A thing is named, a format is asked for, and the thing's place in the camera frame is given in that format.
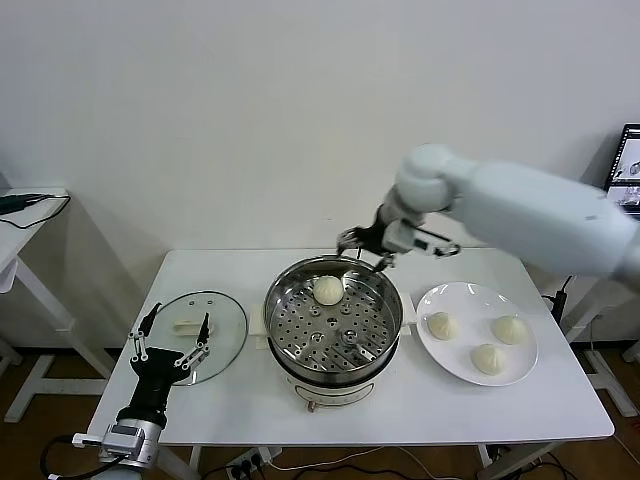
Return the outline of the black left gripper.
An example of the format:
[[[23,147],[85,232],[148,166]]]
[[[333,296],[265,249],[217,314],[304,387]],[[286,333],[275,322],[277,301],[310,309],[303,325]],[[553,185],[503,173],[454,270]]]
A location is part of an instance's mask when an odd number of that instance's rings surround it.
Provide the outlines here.
[[[155,347],[147,350],[146,339],[161,306],[161,302],[156,303],[128,334],[134,349],[130,365],[138,381],[129,405],[118,412],[117,421],[142,420],[165,425],[172,386],[184,379],[184,370],[195,369],[210,353],[209,313],[204,315],[195,345],[183,356],[173,350]]]

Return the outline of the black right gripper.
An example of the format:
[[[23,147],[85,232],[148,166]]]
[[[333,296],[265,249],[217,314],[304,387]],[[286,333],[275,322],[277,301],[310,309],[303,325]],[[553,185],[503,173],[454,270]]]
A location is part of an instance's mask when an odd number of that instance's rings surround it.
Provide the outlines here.
[[[374,272],[395,267],[396,254],[400,252],[400,210],[391,202],[385,202],[376,210],[369,227],[354,227],[341,232],[336,239],[336,254],[360,248],[370,253],[383,253]]]

